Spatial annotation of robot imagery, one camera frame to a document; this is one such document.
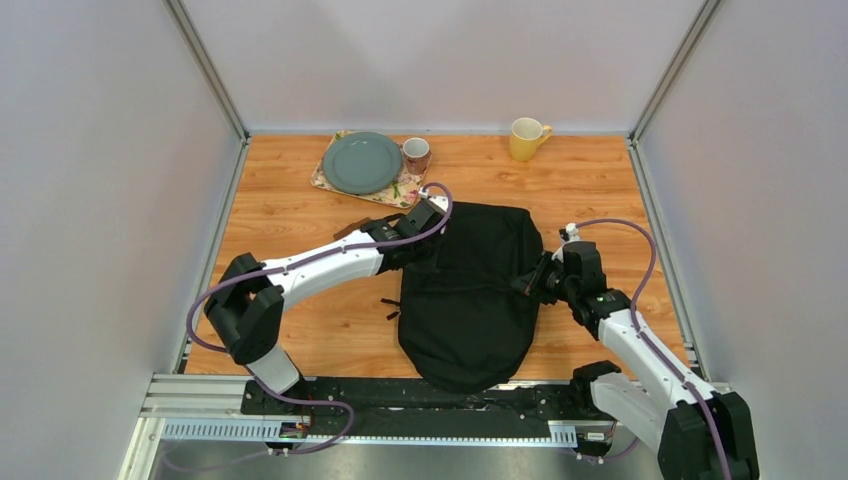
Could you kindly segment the brown leather wallet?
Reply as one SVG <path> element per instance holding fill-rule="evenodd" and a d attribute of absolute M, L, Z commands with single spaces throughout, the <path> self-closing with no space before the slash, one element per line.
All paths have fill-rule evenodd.
<path fill-rule="evenodd" d="M 355 222 L 352 222 L 352 223 L 348 224 L 347 226 L 343 227 L 341 230 L 337 231 L 333 235 L 333 240 L 334 241 L 341 241 L 341 240 L 349 237 L 350 235 L 352 235 L 354 232 L 360 232 L 363 227 L 367 226 L 372 221 L 373 221 L 372 218 L 366 217 L 366 218 L 363 218 L 361 220 L 357 220 Z"/>

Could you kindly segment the black fabric student bag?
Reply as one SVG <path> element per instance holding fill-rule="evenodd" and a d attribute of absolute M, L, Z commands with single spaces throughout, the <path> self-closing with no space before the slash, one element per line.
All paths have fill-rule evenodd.
<path fill-rule="evenodd" d="M 518 371 L 539 304 L 512 283 L 542 252 L 528 210 L 455 203 L 433 253 L 407 265 L 400 285 L 398 343 L 425 381 L 472 394 Z"/>

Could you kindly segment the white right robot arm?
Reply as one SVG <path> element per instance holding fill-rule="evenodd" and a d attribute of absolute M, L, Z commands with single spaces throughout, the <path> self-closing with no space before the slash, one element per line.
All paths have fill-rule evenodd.
<path fill-rule="evenodd" d="M 636 375 L 610 362 L 573 373 L 570 404 L 582 418 L 602 412 L 625 424 L 657 457 L 666 479 L 757 479 L 751 411 L 736 392 L 721 393 L 666 347 L 634 301 L 608 286 L 596 246 L 564 243 L 546 251 L 512 286 L 539 303 L 564 301 L 574 320 Z"/>

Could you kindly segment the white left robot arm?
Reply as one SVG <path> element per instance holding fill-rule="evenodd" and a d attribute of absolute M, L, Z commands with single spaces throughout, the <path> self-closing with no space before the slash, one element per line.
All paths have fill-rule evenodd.
<path fill-rule="evenodd" d="M 304 405 L 306 390 L 279 344 L 285 312 L 337 285 L 423 258 L 444 233 L 451 210 L 449 198 L 425 194 L 406 214 L 369 221 L 299 255 L 266 261 L 240 255 L 196 303 L 233 362 L 268 388 L 268 403 L 280 414 L 294 414 Z"/>

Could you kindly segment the floral serving tray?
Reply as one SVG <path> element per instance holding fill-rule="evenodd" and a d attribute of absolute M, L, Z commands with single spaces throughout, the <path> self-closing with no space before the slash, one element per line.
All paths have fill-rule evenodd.
<path fill-rule="evenodd" d="M 350 133 L 354 133 L 354 132 L 352 132 L 352 131 L 339 131 L 339 132 L 337 132 L 336 135 L 334 136 L 333 140 L 328 145 L 328 147 L 336 139 L 342 137 L 343 135 L 347 135 L 347 134 L 350 134 Z M 371 193 L 371 194 L 352 195 L 352 194 L 343 193 L 343 192 L 335 189 L 334 187 L 332 187 L 328 183 L 327 179 L 324 176 L 323 170 L 321 168 L 321 162 L 322 162 L 322 160 L 316 166 L 315 171 L 313 172 L 313 174 L 311 176 L 311 184 L 313 186 L 322 188 L 324 190 L 329 190 L 329 191 L 332 191 L 332 192 L 335 192 L 335 193 L 340 193 L 340 194 L 360 198 L 360 199 L 375 202 L 375 203 L 381 203 L 381 204 L 385 204 L 385 205 L 389 205 L 389 206 L 393 206 L 393 207 L 401 208 L 401 209 L 409 208 L 415 203 L 416 198 L 418 196 L 418 190 L 422 186 L 422 182 L 423 182 L 425 175 L 426 175 L 426 172 L 422 175 L 410 174 L 406 169 L 405 161 L 404 161 L 404 157 L 403 157 L 402 169 L 401 169 L 399 175 L 396 177 L 396 179 L 389 186 L 387 186 L 386 188 L 384 188 L 384 189 L 382 189 L 378 192 Z"/>

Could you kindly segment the brown patterned mug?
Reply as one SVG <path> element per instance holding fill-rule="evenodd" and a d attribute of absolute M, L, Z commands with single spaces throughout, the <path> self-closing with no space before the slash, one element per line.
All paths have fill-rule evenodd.
<path fill-rule="evenodd" d="M 405 140 L 401 145 L 401 152 L 410 174 L 422 175 L 426 172 L 431 158 L 431 149 L 425 139 L 412 137 Z"/>

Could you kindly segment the teal ceramic plate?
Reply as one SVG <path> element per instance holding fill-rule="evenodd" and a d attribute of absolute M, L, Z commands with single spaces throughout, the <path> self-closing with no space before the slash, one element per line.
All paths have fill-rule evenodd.
<path fill-rule="evenodd" d="M 336 139 L 323 155 L 321 168 L 328 183 L 352 195 L 378 192 L 399 175 L 403 157 L 389 137 L 354 132 Z"/>

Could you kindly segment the yellow ceramic mug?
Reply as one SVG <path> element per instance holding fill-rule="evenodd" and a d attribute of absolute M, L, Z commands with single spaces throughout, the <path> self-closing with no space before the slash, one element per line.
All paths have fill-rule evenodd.
<path fill-rule="evenodd" d="M 513 121 L 509 138 L 510 156 L 515 161 L 529 161 L 553 133 L 550 125 L 522 117 Z"/>

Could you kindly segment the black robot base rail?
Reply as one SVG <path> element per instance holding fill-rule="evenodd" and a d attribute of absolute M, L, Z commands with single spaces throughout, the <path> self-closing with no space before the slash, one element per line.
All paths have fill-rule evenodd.
<path fill-rule="evenodd" d="M 450 393 L 422 379 L 315 377 L 278 400 L 246 383 L 244 415 L 286 416 L 316 438 L 349 425 L 350 436 L 391 439 L 530 440 L 572 426 L 577 438 L 607 442 L 617 423 L 589 406 L 569 383 L 510 382 L 478 393 Z"/>

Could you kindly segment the aluminium frame post left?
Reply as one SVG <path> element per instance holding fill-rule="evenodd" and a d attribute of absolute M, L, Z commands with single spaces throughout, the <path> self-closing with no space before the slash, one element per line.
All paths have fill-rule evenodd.
<path fill-rule="evenodd" d="M 238 112 L 231 95 L 227 91 L 223 79 L 215 67 L 208 49 L 204 45 L 200 32 L 195 26 L 185 2 L 182 0 L 164 0 L 163 4 L 168 9 L 184 43 L 194 58 L 229 125 L 239 138 L 240 143 L 246 145 L 250 139 L 249 129 Z"/>

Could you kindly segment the aluminium frame post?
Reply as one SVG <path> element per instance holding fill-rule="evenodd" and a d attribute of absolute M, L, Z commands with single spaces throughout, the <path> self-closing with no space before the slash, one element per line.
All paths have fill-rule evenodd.
<path fill-rule="evenodd" d="M 723 6 L 722 0 L 705 0 L 696 12 L 694 19 L 687 28 L 683 39 L 676 48 L 672 58 L 663 72 L 656 88 L 649 97 L 642 113 L 639 115 L 635 126 L 629 134 L 629 141 L 637 145 L 645 136 L 654 118 L 658 114 L 665 98 L 671 92 L 675 82 L 682 73 L 689 58 L 694 53 L 703 35 L 709 28 L 716 12 Z"/>
<path fill-rule="evenodd" d="M 208 49 L 204 45 L 200 32 L 195 26 L 185 2 L 182 0 L 164 0 L 163 4 L 168 9 L 184 43 L 194 58 L 229 125 L 239 138 L 240 143 L 246 145 L 250 139 L 249 129 L 238 112 L 231 95 L 227 91 L 223 79 L 215 67 Z"/>

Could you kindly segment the aluminium frame post right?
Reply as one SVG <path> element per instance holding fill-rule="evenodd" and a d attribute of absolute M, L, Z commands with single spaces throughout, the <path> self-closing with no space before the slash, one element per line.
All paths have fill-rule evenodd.
<path fill-rule="evenodd" d="M 663 72 L 656 88 L 649 97 L 642 113 L 639 115 L 635 126 L 629 134 L 629 141 L 637 145 L 645 136 L 654 118 L 658 114 L 665 98 L 671 92 L 675 82 L 682 73 L 689 58 L 694 53 L 703 35 L 709 28 L 716 12 L 723 6 L 722 0 L 705 0 L 696 12 L 694 19 L 687 28 L 683 39 L 676 48 L 672 58 Z"/>

